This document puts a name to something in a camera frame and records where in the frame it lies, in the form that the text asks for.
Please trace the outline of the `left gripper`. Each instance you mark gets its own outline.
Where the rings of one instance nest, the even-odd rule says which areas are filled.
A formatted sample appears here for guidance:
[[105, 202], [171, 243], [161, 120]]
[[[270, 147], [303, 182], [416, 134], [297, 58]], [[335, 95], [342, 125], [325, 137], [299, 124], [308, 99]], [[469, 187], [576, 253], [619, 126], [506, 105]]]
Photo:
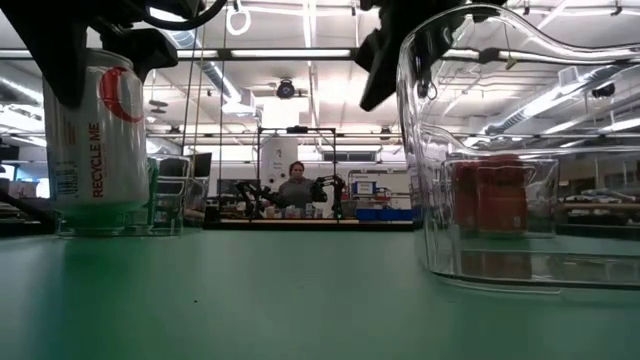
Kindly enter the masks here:
[[[56, 98], [77, 108], [84, 90], [86, 30], [96, 20], [128, 26], [141, 19], [145, 0], [0, 0], [0, 10], [16, 30]], [[154, 69], [177, 65], [176, 47], [152, 28], [102, 35], [103, 49], [124, 56], [146, 81]]]

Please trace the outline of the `white cabinet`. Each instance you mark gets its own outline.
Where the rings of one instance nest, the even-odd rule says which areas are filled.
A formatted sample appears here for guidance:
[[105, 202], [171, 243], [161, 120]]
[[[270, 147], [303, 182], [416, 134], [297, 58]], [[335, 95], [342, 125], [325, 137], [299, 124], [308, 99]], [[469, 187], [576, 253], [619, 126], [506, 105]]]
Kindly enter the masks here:
[[298, 140], [272, 136], [262, 141], [260, 180], [263, 186], [276, 191], [289, 178], [289, 166], [298, 160]]

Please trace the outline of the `clear plastic bin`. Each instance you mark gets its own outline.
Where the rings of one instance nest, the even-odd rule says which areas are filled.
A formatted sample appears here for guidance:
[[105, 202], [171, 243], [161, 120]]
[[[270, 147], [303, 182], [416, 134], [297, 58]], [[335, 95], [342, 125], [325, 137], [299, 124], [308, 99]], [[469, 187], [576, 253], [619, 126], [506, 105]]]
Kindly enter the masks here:
[[[465, 231], [454, 220], [452, 173], [453, 166], [457, 162], [473, 162], [476, 167], [482, 160], [495, 156], [517, 156], [523, 163], [526, 175], [524, 188], [527, 201], [527, 225], [523, 233], [490, 233], [477, 230]], [[476, 159], [447, 160], [441, 170], [446, 179], [447, 200], [450, 202], [450, 214], [453, 223], [459, 228], [463, 238], [523, 238], [532, 234], [548, 235], [555, 226], [555, 207], [557, 204], [557, 187], [559, 181], [559, 162], [555, 159], [527, 158], [518, 155], [494, 155]]]
[[210, 153], [191, 156], [158, 155], [157, 194], [153, 224], [146, 224], [146, 203], [135, 210], [87, 217], [56, 216], [56, 233], [62, 236], [171, 236], [184, 226], [200, 226], [209, 192]]
[[[450, 26], [431, 67], [434, 100], [413, 70], [416, 32]], [[421, 262], [431, 272], [500, 285], [640, 289], [640, 44], [579, 47], [521, 10], [458, 6], [403, 42], [398, 108]], [[463, 238], [441, 170], [494, 155], [559, 162], [554, 230]]]

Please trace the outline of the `red soda can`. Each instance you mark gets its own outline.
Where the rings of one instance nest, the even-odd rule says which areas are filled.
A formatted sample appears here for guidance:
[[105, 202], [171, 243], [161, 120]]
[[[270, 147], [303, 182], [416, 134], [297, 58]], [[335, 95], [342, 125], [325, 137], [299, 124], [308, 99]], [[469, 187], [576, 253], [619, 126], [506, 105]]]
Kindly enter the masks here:
[[523, 233], [527, 225], [526, 171], [517, 156], [495, 156], [477, 168], [481, 232]]
[[454, 220], [465, 231], [477, 230], [477, 167], [473, 162], [453, 166], [452, 187]]

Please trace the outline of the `green table mat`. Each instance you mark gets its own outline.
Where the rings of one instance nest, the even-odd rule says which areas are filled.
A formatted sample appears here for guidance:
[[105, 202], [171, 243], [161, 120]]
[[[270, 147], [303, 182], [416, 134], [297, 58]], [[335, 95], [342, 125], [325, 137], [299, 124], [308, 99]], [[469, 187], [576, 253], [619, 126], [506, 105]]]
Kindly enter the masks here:
[[640, 360], [640, 293], [446, 282], [409, 233], [23, 237], [0, 360]]

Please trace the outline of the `person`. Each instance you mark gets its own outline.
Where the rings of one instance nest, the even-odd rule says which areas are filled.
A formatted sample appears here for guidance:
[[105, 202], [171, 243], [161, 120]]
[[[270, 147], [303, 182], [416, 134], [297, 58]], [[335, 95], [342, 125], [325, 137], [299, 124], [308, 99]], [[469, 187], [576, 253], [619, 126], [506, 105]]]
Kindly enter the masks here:
[[278, 193], [286, 206], [295, 206], [304, 209], [307, 204], [313, 202], [312, 186], [314, 180], [304, 176], [305, 166], [300, 161], [295, 161], [289, 166], [289, 178], [278, 188]]

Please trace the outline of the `silver diet cola can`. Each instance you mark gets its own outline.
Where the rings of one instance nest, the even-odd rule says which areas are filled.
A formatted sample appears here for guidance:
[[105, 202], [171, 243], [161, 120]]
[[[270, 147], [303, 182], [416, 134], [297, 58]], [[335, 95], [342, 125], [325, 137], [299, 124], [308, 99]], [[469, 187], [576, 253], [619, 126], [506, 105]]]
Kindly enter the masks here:
[[43, 85], [50, 199], [66, 218], [107, 222], [149, 199], [143, 83], [125, 57], [86, 54], [78, 107]]

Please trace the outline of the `silver air duct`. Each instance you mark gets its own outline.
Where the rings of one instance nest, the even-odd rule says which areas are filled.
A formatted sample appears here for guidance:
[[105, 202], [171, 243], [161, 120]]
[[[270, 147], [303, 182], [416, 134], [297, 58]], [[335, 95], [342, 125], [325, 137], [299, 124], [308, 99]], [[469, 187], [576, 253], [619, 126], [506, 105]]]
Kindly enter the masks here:
[[190, 55], [196, 55], [194, 64], [201, 70], [203, 76], [220, 91], [223, 99], [227, 102], [238, 103], [242, 96], [239, 90], [223, 75], [222, 69], [213, 61], [201, 60], [201, 41], [198, 39], [195, 30], [169, 31], [165, 34], [174, 43], [178, 50], [185, 50]]

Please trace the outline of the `black frame stand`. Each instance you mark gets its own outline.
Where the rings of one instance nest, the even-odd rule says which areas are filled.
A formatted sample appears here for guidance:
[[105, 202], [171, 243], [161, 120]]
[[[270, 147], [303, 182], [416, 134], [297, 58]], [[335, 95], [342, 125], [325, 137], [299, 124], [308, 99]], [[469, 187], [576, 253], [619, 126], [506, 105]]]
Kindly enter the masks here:
[[260, 154], [261, 154], [261, 143], [263, 140], [272, 137], [272, 136], [283, 136], [283, 137], [291, 137], [296, 138], [298, 140], [299, 147], [299, 139], [302, 135], [310, 135], [317, 134], [321, 135], [323, 132], [329, 132], [333, 136], [333, 141], [336, 140], [336, 130], [334, 128], [309, 128], [305, 126], [295, 125], [287, 128], [258, 128], [258, 134], [256, 140], [258, 141], [258, 157], [257, 161], [259, 163], [256, 177], [259, 180], [258, 190], [256, 194], [256, 202], [260, 200], [266, 201], [269, 205], [274, 206], [277, 209], [281, 209], [285, 212], [287, 216], [296, 217], [295, 212], [300, 210], [303, 211], [303, 217], [311, 217], [311, 211], [315, 211], [316, 203], [327, 203], [329, 200], [328, 194], [325, 191], [326, 188], [333, 188], [333, 200], [332, 200], [332, 215], [334, 219], [342, 220], [344, 217], [342, 204], [341, 204], [341, 196], [344, 188], [344, 181], [342, 178], [336, 173], [336, 165], [333, 165], [332, 172], [330, 174], [324, 176], [317, 176], [312, 179], [305, 175], [306, 173], [306, 165], [299, 159], [298, 160], [304, 164], [305, 172], [304, 176], [306, 178], [312, 179], [315, 183], [312, 186], [312, 197], [313, 202], [311, 204], [307, 204], [304, 209], [296, 208], [295, 206], [286, 206], [286, 203], [282, 200], [281, 196], [278, 193], [278, 189], [276, 191], [272, 191], [268, 186], [263, 186], [260, 180]]

